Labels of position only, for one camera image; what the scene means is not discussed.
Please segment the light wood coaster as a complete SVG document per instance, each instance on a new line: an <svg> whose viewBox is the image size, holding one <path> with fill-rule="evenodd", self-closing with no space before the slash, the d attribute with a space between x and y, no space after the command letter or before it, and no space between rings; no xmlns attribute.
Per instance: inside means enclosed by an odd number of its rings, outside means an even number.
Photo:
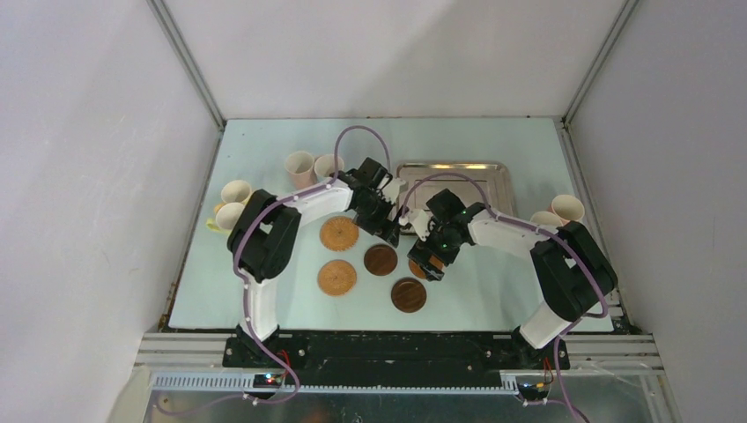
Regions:
<svg viewBox="0 0 747 423"><path fill-rule="evenodd" d="M430 257L430 259L429 259L429 263L430 263L430 264L431 264L432 266L434 266L435 268L437 268L438 270L440 270L440 271L442 271L442 270L443 270L443 268L444 268L444 263L443 263L443 262L441 262L441 261L440 261L440 260L439 260L439 259L438 259L437 257L435 257L435 256L431 256L431 257ZM427 276L427 275L426 275L426 273L425 273L425 271L423 270L423 268L422 268L421 266L419 266L419 265L418 265L418 263L416 263L416 262L415 262L415 261L413 261L412 259L410 259L410 260L408 261L408 265L409 265L409 269L410 269L411 273L412 273L412 274L413 274L413 275L414 275L414 276L415 276L416 278L420 278L420 279L423 279L423 280L429 280L429 281L434 281L434 280L435 280L435 278L432 278L432 277L430 277L430 276Z"/></svg>

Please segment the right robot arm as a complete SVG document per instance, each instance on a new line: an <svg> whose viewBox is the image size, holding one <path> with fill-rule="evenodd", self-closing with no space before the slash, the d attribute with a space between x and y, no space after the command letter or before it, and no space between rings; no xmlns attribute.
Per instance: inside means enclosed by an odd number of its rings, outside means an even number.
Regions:
<svg viewBox="0 0 747 423"><path fill-rule="evenodd" d="M547 345L582 318L609 314L605 298L618 275L580 222L538 225L485 202L467 206L448 189L433 196L426 210L402 206L397 219L418 237L408 257L429 280L442 280L465 245L498 249L532 264L543 300L512 335L512 354L521 367L537 367Z"/></svg>

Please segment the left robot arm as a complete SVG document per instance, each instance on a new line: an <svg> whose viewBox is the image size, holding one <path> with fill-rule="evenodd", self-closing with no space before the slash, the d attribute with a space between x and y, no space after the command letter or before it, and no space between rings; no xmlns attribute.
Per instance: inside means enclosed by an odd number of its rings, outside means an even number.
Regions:
<svg viewBox="0 0 747 423"><path fill-rule="evenodd" d="M276 279L291 261L300 228L352 211L359 229L395 248L400 225L393 212L406 187L406 181L367 158L286 197L259 189L249 198L227 240L233 272L243 284L240 328L251 337L244 348L249 360L267 367L277 359L278 343L271 338L278 329Z"/></svg>

